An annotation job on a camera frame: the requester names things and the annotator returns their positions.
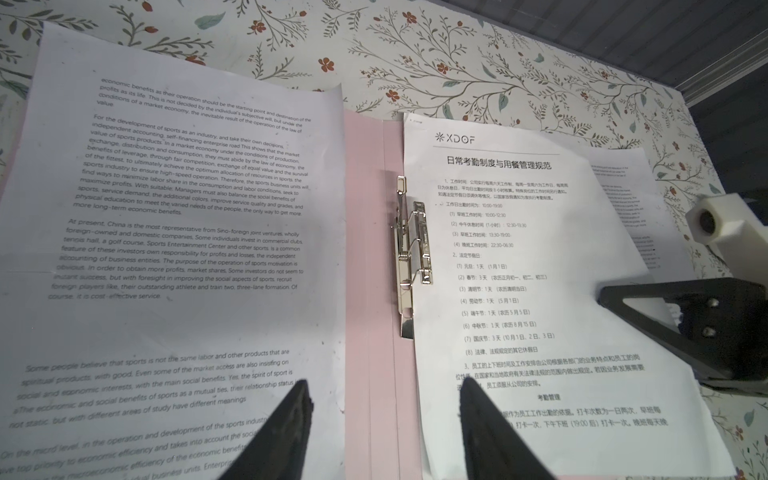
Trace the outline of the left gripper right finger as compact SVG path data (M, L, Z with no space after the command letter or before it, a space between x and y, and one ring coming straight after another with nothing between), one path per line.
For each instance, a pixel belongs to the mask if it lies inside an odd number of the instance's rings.
M554 480L472 378L460 388L460 421L469 480Z

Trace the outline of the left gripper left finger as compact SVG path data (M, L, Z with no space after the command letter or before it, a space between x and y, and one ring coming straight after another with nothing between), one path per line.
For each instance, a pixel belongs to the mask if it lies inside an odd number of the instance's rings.
M308 381L297 381L219 479L300 479L313 409Z

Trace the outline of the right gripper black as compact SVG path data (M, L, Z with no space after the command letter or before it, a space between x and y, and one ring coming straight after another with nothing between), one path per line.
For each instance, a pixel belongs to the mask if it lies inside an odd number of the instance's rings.
M767 391L767 292L734 278L608 285L597 302L727 393Z

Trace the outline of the pink file folder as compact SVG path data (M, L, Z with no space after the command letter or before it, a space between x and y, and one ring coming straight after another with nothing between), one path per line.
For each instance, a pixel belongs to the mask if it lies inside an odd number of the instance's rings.
M346 142L345 473L423 476L414 344L395 292L396 181L403 126L348 111Z

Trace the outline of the printed paper sheet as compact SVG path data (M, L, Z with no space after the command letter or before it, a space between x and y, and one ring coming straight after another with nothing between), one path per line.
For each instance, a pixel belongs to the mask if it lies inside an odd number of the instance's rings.
M428 226L431 280L413 297L434 478L466 477L466 378L554 474L734 474L691 368L597 302L651 276L585 158L547 134L409 114L404 169Z
M554 133L552 140L588 160L656 282L696 278L683 235L653 179L641 148L592 147Z
M47 24L1 197L1 475L213 479L293 384L345 475L339 89Z

